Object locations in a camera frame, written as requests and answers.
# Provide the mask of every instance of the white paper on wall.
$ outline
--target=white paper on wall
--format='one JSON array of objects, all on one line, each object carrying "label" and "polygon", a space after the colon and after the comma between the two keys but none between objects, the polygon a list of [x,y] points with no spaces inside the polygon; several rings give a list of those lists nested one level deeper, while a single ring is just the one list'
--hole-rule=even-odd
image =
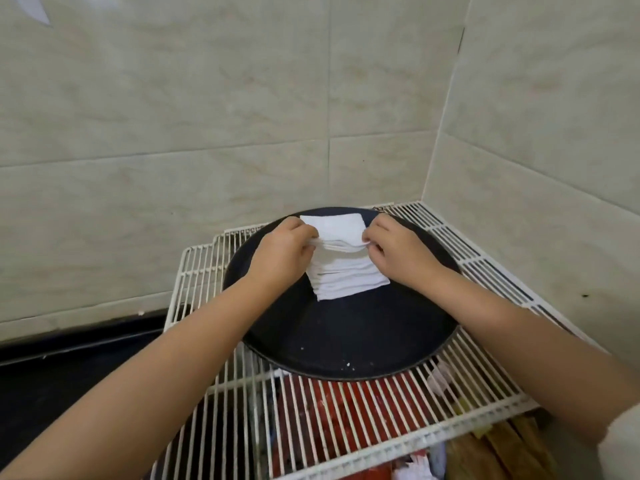
[{"label": "white paper on wall", "polygon": [[32,17],[34,20],[44,23],[45,25],[51,25],[47,12],[44,11],[44,6],[40,0],[15,0],[18,6],[25,14]]}]

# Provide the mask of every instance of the metal grate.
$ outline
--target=metal grate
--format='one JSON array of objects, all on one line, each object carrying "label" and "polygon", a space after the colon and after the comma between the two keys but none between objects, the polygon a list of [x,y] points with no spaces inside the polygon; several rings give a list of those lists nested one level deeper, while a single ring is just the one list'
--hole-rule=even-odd
[{"label": "metal grate", "polygon": [[[588,340],[423,203],[376,209],[427,229],[470,280]],[[165,330],[220,293],[230,257],[260,227],[183,252]],[[464,330],[410,371],[356,383],[290,374],[240,344],[150,478],[335,479],[534,407]]]}]

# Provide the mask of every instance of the black tray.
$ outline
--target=black tray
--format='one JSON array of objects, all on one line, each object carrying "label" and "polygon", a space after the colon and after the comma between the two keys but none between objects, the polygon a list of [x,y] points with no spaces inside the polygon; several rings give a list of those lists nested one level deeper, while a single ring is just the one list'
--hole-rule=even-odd
[{"label": "black tray", "polygon": [[[360,214],[368,226],[375,210],[324,207],[295,216]],[[395,217],[414,231],[436,258],[460,272],[450,254],[427,231]],[[223,288],[242,278],[262,237],[284,219],[253,234],[231,258]],[[439,350],[458,323],[416,291],[399,283],[317,301],[303,275],[254,323],[244,343],[256,354],[287,371],[334,381],[357,381],[396,374]]]}]

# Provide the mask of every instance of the person's right arm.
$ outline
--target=person's right arm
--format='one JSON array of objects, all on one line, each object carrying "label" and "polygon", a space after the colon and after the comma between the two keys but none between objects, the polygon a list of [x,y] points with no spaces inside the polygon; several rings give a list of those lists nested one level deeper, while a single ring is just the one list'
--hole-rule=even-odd
[{"label": "person's right arm", "polygon": [[455,318],[524,391],[588,443],[640,403],[631,368],[439,263],[411,230],[380,214],[363,234],[380,272]]}]

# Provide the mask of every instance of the stack of white cloth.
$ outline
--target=stack of white cloth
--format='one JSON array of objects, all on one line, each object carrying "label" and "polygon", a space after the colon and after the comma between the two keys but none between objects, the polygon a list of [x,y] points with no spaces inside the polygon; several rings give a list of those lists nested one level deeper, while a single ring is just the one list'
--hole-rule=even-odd
[{"label": "stack of white cloth", "polygon": [[300,219],[318,230],[318,238],[310,241],[316,251],[307,268],[318,301],[389,284],[389,279],[369,258],[367,245],[362,241],[366,227],[360,214],[300,216]]}]

